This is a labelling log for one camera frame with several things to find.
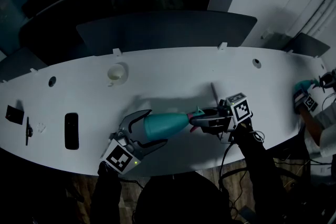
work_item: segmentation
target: wooden floor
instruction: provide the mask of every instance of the wooden floor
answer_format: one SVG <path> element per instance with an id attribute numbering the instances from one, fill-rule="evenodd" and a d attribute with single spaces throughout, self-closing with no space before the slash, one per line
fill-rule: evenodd
<path id="1" fill-rule="evenodd" d="M 305 160 L 286 160 L 286 163 L 297 163 L 302 165 L 287 165 L 287 164 L 276 164 L 278 167 L 284 168 L 291 171 L 298 176 L 302 176 L 307 166 L 304 166 L 306 163 Z M 244 160 L 233 162 L 224 166 L 224 173 L 235 170 L 238 168 L 246 167 Z M 214 167 L 211 169 L 197 171 L 199 174 L 203 175 L 211 182 L 213 182 L 218 187 L 219 179 L 219 167 Z M 230 194 L 230 200 L 235 201 L 241 193 L 239 181 L 243 176 L 244 172 L 235 174 L 229 178 L 224 179 L 224 186 L 227 188 Z M 84 196 L 85 201 L 83 203 L 77 202 L 77 217 L 80 223 L 90 223 L 90 204 L 91 197 L 94 192 L 94 188 L 97 182 L 98 177 L 96 176 L 86 176 L 79 174 L 72 174 L 72 182 L 77 190 Z M 295 183 L 290 178 L 282 177 L 282 182 L 287 191 L 290 190 L 291 184 Z M 145 186 L 149 181 L 149 178 L 137 178 L 142 186 Z M 121 183 L 122 191 L 119 203 L 120 210 L 120 223 L 121 224 L 131 224 L 132 223 L 132 213 L 136 208 L 136 203 L 140 195 L 141 189 L 137 184 L 133 183 Z M 249 173 L 247 172 L 244 178 L 241 181 L 241 186 L 243 193 L 241 197 L 235 203 L 235 207 L 239 210 L 243 206 L 248 206 L 250 209 L 254 210 L 254 200 L 252 195 L 252 183 L 250 181 Z M 236 217 L 237 220 L 246 223 L 246 220 L 243 219 L 240 215 Z"/>

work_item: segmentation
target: black smartphone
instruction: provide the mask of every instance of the black smartphone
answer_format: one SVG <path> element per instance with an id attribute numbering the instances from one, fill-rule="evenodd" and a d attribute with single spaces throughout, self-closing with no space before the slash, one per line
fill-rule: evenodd
<path id="1" fill-rule="evenodd" d="M 65 147 L 68 150 L 77 150 L 78 142 L 78 114 L 68 113 L 65 115 Z"/>

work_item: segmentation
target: cup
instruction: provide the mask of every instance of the cup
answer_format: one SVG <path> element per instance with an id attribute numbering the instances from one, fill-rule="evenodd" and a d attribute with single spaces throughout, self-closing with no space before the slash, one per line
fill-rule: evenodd
<path id="1" fill-rule="evenodd" d="M 107 71 L 107 76 L 110 79 L 108 86 L 113 85 L 122 85 L 127 80 L 127 72 L 124 66 L 116 63 L 114 64 L 109 71 Z"/>

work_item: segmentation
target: black square object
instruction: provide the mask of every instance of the black square object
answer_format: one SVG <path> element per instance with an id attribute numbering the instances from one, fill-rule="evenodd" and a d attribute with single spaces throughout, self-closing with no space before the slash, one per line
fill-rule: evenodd
<path id="1" fill-rule="evenodd" d="M 310 111 L 314 112 L 314 110 L 317 108 L 317 103 L 315 102 L 314 105 L 311 107 Z"/>
<path id="2" fill-rule="evenodd" d="M 132 156 L 119 145 L 117 145 L 111 154 L 106 158 L 106 160 L 109 161 L 112 166 L 121 172 L 124 171 L 125 167 L 130 163 L 131 159 Z"/>
<path id="3" fill-rule="evenodd" d="M 235 111 L 236 118 L 237 118 L 238 122 L 240 120 L 242 120 L 243 118 L 245 118 L 247 115 L 249 115 L 250 114 L 250 109 L 248 108 L 247 100 L 244 100 L 240 104 L 236 105 L 234 107 L 234 111 Z"/>
<path id="4" fill-rule="evenodd" d="M 315 103 L 312 97 L 308 97 L 307 100 L 305 101 L 306 106 L 311 109 L 311 107 L 313 106 L 313 104 Z"/>
<path id="5" fill-rule="evenodd" d="M 10 105 L 7 106 L 6 119 L 11 122 L 22 125 L 24 112 L 20 109 L 16 109 Z"/>

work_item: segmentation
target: white table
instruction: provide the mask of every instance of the white table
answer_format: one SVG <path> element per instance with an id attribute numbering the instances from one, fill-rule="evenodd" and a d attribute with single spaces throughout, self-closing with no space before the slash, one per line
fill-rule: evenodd
<path id="1" fill-rule="evenodd" d="M 261 68 L 252 60 L 261 62 Z M 121 86 L 108 87 L 107 71 L 117 62 L 129 67 Z M 153 113 L 191 112 L 215 106 L 213 82 L 219 98 L 243 92 L 247 95 L 255 130 L 265 133 L 265 148 L 273 147 L 298 133 L 299 117 L 293 112 L 292 88 L 304 79 L 318 78 L 326 71 L 321 59 L 259 48 L 173 48 L 88 57 L 39 70 L 0 84 L 0 147 L 37 164 L 74 173 L 96 175 L 100 156 L 110 133 L 122 118 L 142 109 Z M 56 84 L 50 88 L 50 77 Z M 321 110 L 322 89 L 312 95 Z M 21 100 L 24 124 L 5 119 L 7 105 Z M 79 149 L 64 145 L 64 116 L 79 115 Z M 34 129 L 25 145 L 26 117 Z M 46 129 L 39 134 L 38 123 Z M 130 175 L 151 176 L 182 173 L 220 165 L 227 144 L 190 126 L 148 155 Z M 237 146 L 225 163 L 243 156 Z"/>

